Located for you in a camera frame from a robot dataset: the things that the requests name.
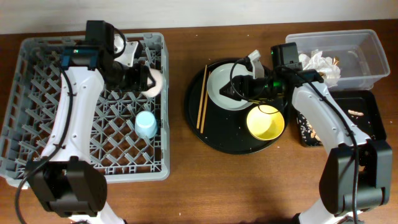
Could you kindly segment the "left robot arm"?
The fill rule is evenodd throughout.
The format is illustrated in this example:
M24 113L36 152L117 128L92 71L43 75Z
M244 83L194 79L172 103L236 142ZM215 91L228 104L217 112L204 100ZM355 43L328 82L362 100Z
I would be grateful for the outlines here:
M138 61L142 45L105 21L88 21L85 38L66 47L57 64L62 90L50 138L29 161L29 184L44 210L73 223L122 223L107 203L105 176L90 163L90 136L103 88L148 98L164 85L161 71Z

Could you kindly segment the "pink cup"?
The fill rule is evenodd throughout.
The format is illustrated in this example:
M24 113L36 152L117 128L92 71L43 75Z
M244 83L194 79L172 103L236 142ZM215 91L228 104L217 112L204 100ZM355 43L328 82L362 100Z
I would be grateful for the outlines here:
M164 76L159 70L153 68L150 68L149 72L155 79L155 87L150 90L143 91L142 94L147 98L153 98L160 94L163 87Z

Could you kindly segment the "pale grey plate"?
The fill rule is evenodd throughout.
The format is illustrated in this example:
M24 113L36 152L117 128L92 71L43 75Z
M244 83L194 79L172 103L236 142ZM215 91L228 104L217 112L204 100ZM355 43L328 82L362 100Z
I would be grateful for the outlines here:
M230 111L239 111L251 106L246 100L233 100L220 94L220 89L229 82L230 70L234 63L226 63L216 67L207 81L207 91L210 99L216 106Z

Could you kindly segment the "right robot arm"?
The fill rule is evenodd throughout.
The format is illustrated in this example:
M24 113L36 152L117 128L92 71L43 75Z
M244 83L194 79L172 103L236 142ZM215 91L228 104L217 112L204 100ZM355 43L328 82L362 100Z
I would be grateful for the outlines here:
M293 223L359 223L358 215L389 201L392 148L360 130L330 95L325 79L305 70L294 42L271 48L273 69L266 72L258 50L236 63L252 75L230 74L219 93L258 106L284 96L312 125L328 154L320 199L296 214Z

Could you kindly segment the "white napkin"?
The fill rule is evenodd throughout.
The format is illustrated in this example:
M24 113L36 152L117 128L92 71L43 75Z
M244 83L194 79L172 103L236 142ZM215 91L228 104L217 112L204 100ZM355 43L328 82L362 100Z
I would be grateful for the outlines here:
M307 54L300 54L298 56L299 62L302 63L304 70L314 69L325 80L328 88L337 86L340 79L341 70L338 65L333 65L334 57L324 57L321 50L311 51L310 56Z

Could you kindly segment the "blue cup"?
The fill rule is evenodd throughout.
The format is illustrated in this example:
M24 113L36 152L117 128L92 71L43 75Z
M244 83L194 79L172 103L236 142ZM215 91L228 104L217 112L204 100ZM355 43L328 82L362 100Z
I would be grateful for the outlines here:
M134 130L140 138L153 138L157 132L157 121L150 111L141 111L137 114Z

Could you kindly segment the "food scraps pile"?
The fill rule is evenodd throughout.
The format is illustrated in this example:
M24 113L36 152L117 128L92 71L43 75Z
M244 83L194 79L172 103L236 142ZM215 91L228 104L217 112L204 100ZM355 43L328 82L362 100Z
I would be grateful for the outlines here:
M356 114L355 111L348 110L348 117L349 120L357 126L360 130L362 130L359 127L358 123L358 118L364 118L364 115L362 113L358 113L359 116ZM316 147L316 146L322 146L323 143L321 142L319 136L313 129L312 125L309 123L309 121L304 117L302 113L297 111L297 124L300 128L300 133L301 133L301 140L302 144L306 147Z

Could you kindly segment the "gold snack wrapper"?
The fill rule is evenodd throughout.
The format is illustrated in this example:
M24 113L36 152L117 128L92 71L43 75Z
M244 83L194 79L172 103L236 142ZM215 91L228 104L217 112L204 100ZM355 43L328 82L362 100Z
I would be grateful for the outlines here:
M334 58L333 58L333 61L332 61L333 65L338 65L339 62L340 62L340 60L339 60L338 57L334 57Z

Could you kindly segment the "yellow bowl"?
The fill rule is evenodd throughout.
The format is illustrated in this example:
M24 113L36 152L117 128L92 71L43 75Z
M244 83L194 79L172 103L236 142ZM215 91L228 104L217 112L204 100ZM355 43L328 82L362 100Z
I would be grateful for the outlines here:
M260 141L270 141L283 133L285 119L275 107L261 105L250 110L246 116L246 126L254 138Z

